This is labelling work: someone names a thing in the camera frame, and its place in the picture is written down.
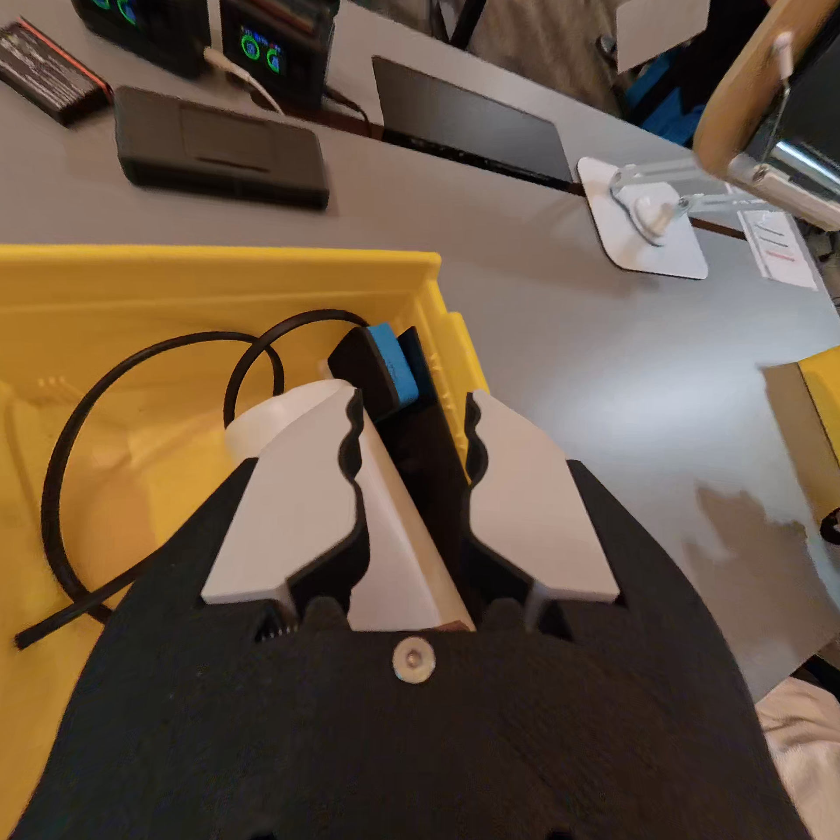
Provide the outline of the black rectangular case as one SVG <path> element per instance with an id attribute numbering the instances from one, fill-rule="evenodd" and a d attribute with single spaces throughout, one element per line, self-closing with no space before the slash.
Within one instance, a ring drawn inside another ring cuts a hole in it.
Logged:
<path id="1" fill-rule="evenodd" d="M 273 119 L 135 87 L 113 95 L 122 171 L 135 186 L 327 209 L 317 135 Z"/>

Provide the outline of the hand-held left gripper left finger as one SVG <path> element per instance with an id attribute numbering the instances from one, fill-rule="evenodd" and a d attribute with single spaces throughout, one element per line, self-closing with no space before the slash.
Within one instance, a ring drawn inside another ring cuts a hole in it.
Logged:
<path id="1" fill-rule="evenodd" d="M 370 563 L 361 469 L 362 394 L 300 387 L 281 408 L 256 408 L 246 432 L 254 469 L 204 583 L 208 605 L 273 601 L 306 606 L 327 596 L 348 606 Z"/>

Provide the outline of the blue plastic bin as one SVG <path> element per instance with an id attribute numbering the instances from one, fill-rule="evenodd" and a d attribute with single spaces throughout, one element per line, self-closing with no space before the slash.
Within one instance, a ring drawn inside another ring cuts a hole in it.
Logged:
<path id="1" fill-rule="evenodd" d="M 624 93 L 624 101 L 628 122 L 690 149 L 705 104 L 689 104 L 678 68 L 682 52 L 675 47 L 649 62 Z"/>

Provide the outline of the black battery pack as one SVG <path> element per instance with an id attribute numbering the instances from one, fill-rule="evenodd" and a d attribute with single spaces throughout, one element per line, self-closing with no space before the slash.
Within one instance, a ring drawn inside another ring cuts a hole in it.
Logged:
<path id="1" fill-rule="evenodd" d="M 1 29 L 1 81 L 64 128 L 112 107 L 110 85 L 23 18 Z"/>

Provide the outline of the printed paper sheet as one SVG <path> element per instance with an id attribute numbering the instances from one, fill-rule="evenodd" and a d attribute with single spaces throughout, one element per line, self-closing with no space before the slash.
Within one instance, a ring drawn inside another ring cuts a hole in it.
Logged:
<path id="1" fill-rule="evenodd" d="M 811 258 L 797 237 L 790 216 L 775 209 L 738 211 L 738 220 L 761 277 L 817 290 Z"/>

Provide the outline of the white plastic container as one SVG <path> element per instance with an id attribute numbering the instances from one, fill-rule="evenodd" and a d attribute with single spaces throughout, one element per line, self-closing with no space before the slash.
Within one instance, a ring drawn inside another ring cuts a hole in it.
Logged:
<path id="1" fill-rule="evenodd" d="M 339 390 L 331 379 L 293 388 L 239 415 L 225 432 L 236 464 L 258 456 L 287 426 Z M 476 629 L 417 506 L 368 413 L 360 435 L 362 490 L 371 558 L 353 588 L 350 627 L 357 632 Z"/>

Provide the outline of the yellow plastic bin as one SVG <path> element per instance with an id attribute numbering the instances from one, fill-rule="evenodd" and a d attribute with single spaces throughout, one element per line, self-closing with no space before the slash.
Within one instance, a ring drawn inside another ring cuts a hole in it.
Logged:
<path id="1" fill-rule="evenodd" d="M 811 355 L 797 364 L 822 428 L 828 452 L 825 487 L 816 493 L 820 534 L 839 546 L 839 347 Z"/>
<path id="2" fill-rule="evenodd" d="M 417 251 L 162 245 L 4 245 L 2 379 L 2 838 L 45 768 L 101 634 L 83 617 L 20 652 L 14 636 L 67 606 L 44 556 L 39 507 L 71 411 L 113 366 L 188 333 L 259 336 L 299 312 L 353 312 L 415 328 L 463 465 L 466 394 L 488 389 L 460 314 L 438 287 L 441 258 Z M 61 525 L 89 588 L 158 548 L 226 479 L 223 405 L 242 343 L 143 363 L 98 401 L 73 448 Z"/>

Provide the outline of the black and blue block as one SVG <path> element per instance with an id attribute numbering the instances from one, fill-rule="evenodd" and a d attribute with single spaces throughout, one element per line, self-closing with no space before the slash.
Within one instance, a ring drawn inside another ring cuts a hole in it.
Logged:
<path id="1" fill-rule="evenodd" d="M 466 473 L 434 385 L 431 360 L 416 327 L 397 338 L 418 398 L 376 424 L 455 587 L 464 587 L 460 563 L 459 517 L 467 488 Z"/>

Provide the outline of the black flat pad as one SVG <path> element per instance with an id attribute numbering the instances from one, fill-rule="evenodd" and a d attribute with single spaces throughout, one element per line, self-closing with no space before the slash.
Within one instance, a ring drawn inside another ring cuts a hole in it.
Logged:
<path id="1" fill-rule="evenodd" d="M 381 56 L 372 66 L 385 142 L 544 186 L 572 183 L 551 122 Z"/>

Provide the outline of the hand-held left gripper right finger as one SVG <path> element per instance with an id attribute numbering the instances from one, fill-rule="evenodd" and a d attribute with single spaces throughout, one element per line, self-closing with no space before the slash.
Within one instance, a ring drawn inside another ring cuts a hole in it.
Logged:
<path id="1" fill-rule="evenodd" d="M 465 435 L 461 557 L 478 593 L 614 602 L 620 588 L 561 447 L 488 392 L 467 395 Z"/>

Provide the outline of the black tablet beige board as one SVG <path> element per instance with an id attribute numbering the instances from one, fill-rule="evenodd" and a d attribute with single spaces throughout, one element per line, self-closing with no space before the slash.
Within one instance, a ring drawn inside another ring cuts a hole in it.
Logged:
<path id="1" fill-rule="evenodd" d="M 791 37 L 794 63 L 800 61 L 838 1 L 776 1 L 721 79 L 700 119 L 693 152 L 701 168 L 728 179 L 732 160 L 747 147 L 763 115 L 781 89 L 774 44 Z"/>

